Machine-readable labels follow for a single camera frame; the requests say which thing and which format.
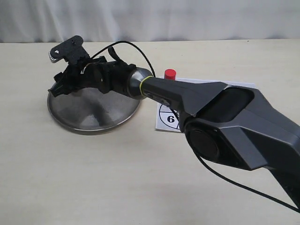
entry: white paper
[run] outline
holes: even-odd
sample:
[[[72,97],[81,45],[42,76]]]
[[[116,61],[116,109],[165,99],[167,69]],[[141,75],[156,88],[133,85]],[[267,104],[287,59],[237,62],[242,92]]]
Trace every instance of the white paper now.
[[[177,81],[184,81],[190,83],[211,83],[219,82],[213,80],[196,80],[196,79],[186,79],[186,78],[176,78]],[[253,83],[241,83],[241,82],[230,82],[222,81],[228,85],[236,85],[248,88],[256,88]],[[157,104],[157,115],[156,115],[156,125],[155,129],[158,131],[173,131],[180,132],[178,121],[172,111],[165,105]]]

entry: table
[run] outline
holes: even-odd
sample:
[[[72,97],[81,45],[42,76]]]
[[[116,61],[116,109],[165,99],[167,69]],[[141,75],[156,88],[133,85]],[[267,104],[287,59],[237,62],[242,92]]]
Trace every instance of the table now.
[[[108,43],[84,43],[93,55]],[[300,124],[300,40],[136,43],[157,75],[255,83]],[[55,43],[0,44],[0,221],[4,225],[299,224],[300,215],[235,187],[194,156],[183,134],[155,131],[157,104],[142,102],[127,123],[102,135],[70,133],[46,99]],[[132,47],[116,52],[147,67]],[[265,169],[210,164],[223,175],[292,204]]]

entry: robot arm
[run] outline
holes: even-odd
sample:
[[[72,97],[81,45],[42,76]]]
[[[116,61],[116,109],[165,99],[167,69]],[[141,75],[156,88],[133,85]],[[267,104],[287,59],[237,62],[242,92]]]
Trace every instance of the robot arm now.
[[[164,104],[178,111],[180,131],[199,160],[249,171],[264,167],[300,209],[300,127],[275,110],[259,90],[156,78],[122,61],[112,47],[109,53],[115,61],[91,59],[82,43],[75,36],[50,51],[52,62],[68,62],[49,89],[54,96],[93,87]]]

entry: white curtain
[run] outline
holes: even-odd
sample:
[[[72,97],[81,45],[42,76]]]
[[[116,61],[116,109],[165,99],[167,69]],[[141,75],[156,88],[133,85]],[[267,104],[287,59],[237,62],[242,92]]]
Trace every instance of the white curtain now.
[[[0,42],[300,38],[300,0],[0,0]]]

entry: table surface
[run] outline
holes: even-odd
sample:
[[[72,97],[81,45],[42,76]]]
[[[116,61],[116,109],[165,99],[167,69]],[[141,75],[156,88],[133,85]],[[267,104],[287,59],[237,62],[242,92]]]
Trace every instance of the table surface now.
[[[300,40],[137,43],[157,75],[255,83],[300,124]],[[66,63],[54,43],[0,44],[0,221],[4,225],[296,225],[300,215],[235,187],[194,156],[183,134],[155,131],[157,103],[146,99],[127,123],[77,135],[47,110],[47,89]],[[107,43],[85,43],[92,55]],[[128,45],[128,63],[147,67]],[[223,175],[292,201],[265,169],[210,164]]]

